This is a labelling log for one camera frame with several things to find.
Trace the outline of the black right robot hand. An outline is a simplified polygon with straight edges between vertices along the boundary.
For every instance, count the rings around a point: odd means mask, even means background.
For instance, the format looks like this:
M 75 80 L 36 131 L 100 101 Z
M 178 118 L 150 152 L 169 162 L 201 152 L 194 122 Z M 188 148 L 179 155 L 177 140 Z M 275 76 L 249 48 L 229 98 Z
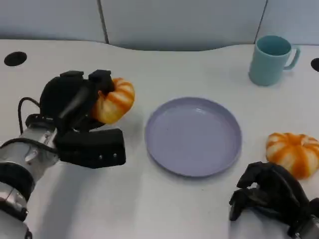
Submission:
M 289 226 L 294 237 L 311 217 L 310 200 L 300 183 L 284 167 L 255 162 L 247 166 L 229 201 L 229 220 L 237 220 L 245 209 L 254 209 Z

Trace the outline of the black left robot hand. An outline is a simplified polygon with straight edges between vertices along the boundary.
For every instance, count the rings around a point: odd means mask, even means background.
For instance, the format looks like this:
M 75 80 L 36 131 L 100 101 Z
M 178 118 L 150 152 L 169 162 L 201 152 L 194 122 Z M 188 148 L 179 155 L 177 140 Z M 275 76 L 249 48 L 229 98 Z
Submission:
M 53 119 L 61 134 L 72 130 L 89 131 L 104 124 L 93 117 L 99 92 L 115 90 L 111 71 L 96 70 L 83 78 L 82 71 L 67 71 L 50 80 L 40 96 L 40 114 Z

